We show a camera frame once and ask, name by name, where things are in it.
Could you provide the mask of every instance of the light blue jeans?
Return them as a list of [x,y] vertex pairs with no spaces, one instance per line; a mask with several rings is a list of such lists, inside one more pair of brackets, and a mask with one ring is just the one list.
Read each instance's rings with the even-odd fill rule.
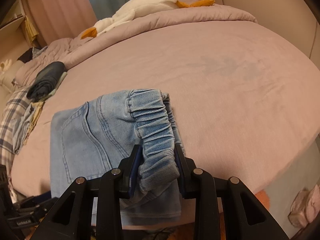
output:
[[123,90],[58,112],[51,122],[52,196],[60,197],[79,176],[93,179],[118,167],[133,146],[141,144],[144,163],[134,196],[120,202],[123,224],[176,219],[181,206],[175,143],[181,140],[169,95],[160,90]]

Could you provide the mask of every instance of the wall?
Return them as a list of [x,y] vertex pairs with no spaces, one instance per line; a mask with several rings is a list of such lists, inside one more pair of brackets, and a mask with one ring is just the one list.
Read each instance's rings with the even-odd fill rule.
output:
[[14,5],[12,5],[12,7],[10,8],[9,12],[7,13],[7,15],[4,17],[1,26],[5,25],[7,22],[9,22],[10,20],[16,18],[19,15],[22,15],[22,11],[21,11],[21,7],[20,7],[20,3],[19,0],[16,0],[16,2],[14,3]]
[[[223,0],[223,3],[250,12],[260,25],[278,33],[305,55],[311,56],[317,22],[303,0]],[[320,33],[317,40],[319,46],[313,49],[312,54],[320,52]],[[311,59],[320,68],[320,58],[314,56]]]
[[28,48],[22,30],[18,28],[14,33],[0,40],[0,62],[6,59],[12,59],[12,62],[15,62]]
[[320,69],[320,25],[317,24],[316,37],[310,59]]

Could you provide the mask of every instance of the shelf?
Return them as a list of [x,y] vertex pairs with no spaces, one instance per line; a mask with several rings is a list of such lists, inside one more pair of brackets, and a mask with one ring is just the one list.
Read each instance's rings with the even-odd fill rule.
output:
[[14,33],[24,21],[25,16],[20,16],[0,28],[0,41]]

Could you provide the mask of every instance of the plaid fabric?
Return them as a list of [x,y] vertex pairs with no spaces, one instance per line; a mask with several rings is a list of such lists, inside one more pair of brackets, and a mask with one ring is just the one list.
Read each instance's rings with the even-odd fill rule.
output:
[[4,108],[2,122],[0,124],[0,164],[7,167],[9,177],[14,158],[12,149],[12,129],[9,128],[9,123],[11,120],[23,116],[31,103],[31,101],[27,99],[28,90],[29,87],[24,87],[12,94]]
[[38,57],[42,52],[44,52],[48,46],[43,47],[42,49],[33,48],[32,49],[32,59]]

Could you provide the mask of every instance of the denim stitching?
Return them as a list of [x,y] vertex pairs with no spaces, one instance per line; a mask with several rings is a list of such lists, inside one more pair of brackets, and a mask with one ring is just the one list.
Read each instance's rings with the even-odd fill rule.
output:
[[[98,153],[100,154],[100,158],[101,158],[101,162],[103,164],[104,170],[107,171],[107,167],[105,165],[105,162],[103,161],[104,158],[103,158],[103,154],[102,154],[102,153],[105,153],[105,155],[107,155],[107,153],[106,153],[105,149],[103,148],[102,144],[98,141],[98,139],[90,131],[90,127],[89,127],[89,124],[87,121],[88,112],[89,112],[89,107],[88,107],[86,113],[84,114],[84,118],[82,120],[82,127],[84,129],[84,132],[86,133],[86,135],[90,139],[90,141],[95,145],[96,149],[98,150]],[[112,168],[110,161],[108,162],[108,166],[110,169]]]
[[98,115],[100,125],[103,129],[104,134],[107,136],[109,141],[118,149],[118,151],[122,155],[122,158],[126,158],[127,152],[122,148],[122,146],[118,143],[118,141],[112,135],[110,128],[109,128],[109,125],[108,125],[108,122],[102,114],[101,99],[102,99],[102,96],[97,99],[97,115]]
[[134,119],[134,121],[135,121],[135,123],[136,123],[135,126],[134,126],[135,131],[136,131],[136,134],[137,134],[138,137],[142,140],[142,136],[141,136],[141,134],[140,134],[140,132],[139,132],[139,129],[138,129],[137,120],[133,117],[132,110],[131,110],[131,103],[130,103],[130,101],[131,101],[132,94],[133,94],[134,92],[135,92],[135,90],[131,90],[131,91],[130,91],[130,93],[129,93],[129,98],[128,98],[128,100],[127,100],[127,106],[128,106],[128,108],[129,108],[129,112],[130,112],[131,117]]
[[[82,120],[82,127],[84,129],[84,132],[85,134],[87,135],[88,139],[95,145],[96,149],[98,150],[98,152],[100,153],[101,155],[101,151],[99,150],[99,147],[96,145],[96,143],[92,140],[91,136],[93,135],[90,135],[90,133],[88,131],[86,131],[87,128],[84,127],[84,120],[86,121],[86,115],[88,113],[88,102],[86,102],[84,105],[82,105],[68,120],[66,120],[62,126],[62,132],[61,132],[61,141],[62,141],[62,149],[63,149],[63,153],[62,153],[62,160],[63,160],[63,163],[64,163],[64,166],[65,166],[65,170],[66,170],[66,175],[67,175],[67,180],[68,180],[68,183],[72,183],[76,178],[71,178],[71,175],[70,175],[70,170],[69,170],[69,167],[68,167],[68,162],[67,162],[67,159],[66,159],[66,151],[65,151],[65,146],[64,146],[64,142],[63,142],[63,131],[64,129],[67,127],[68,124],[70,124],[75,118],[79,117],[81,114],[84,115],[84,119]],[[102,163],[105,170],[107,170],[106,166],[105,166],[105,163],[103,162]],[[90,176],[87,176],[86,178],[87,179],[90,179],[90,178],[93,178],[93,177],[99,177],[100,175],[104,174],[103,173],[98,173],[98,174],[94,174],[94,175],[90,175]]]
[[67,127],[67,125],[69,123],[71,123],[71,121],[75,118],[77,118],[80,113],[82,112],[83,110],[83,107],[85,106],[82,105],[81,107],[78,108],[78,110],[76,110],[71,116],[70,118],[68,118],[62,125],[61,127],[61,142],[62,142],[62,161],[63,161],[63,164],[64,164],[64,167],[65,167],[65,170],[66,170],[66,176],[67,176],[67,180],[68,180],[68,183],[72,183],[71,181],[71,176],[70,176],[70,171],[69,171],[69,167],[68,167],[68,163],[67,163],[67,160],[66,160],[66,150],[65,150],[65,147],[64,147],[64,143],[63,143],[63,131],[64,129]]
[[101,160],[103,162],[103,165],[104,165],[104,168],[105,168],[105,171],[108,171],[110,169],[112,169],[112,165],[111,165],[111,162],[110,162],[110,159],[108,157],[108,154],[105,150],[105,148],[103,147],[102,143],[100,143],[100,141],[93,135],[93,133],[91,132],[90,130],[90,127],[89,127],[89,124],[88,124],[88,121],[86,120],[86,128],[88,130],[88,133],[90,134],[90,136],[92,137],[92,139],[98,144],[97,147],[98,148],[101,148],[101,150],[99,151],[99,154],[100,154],[100,157],[101,157]]

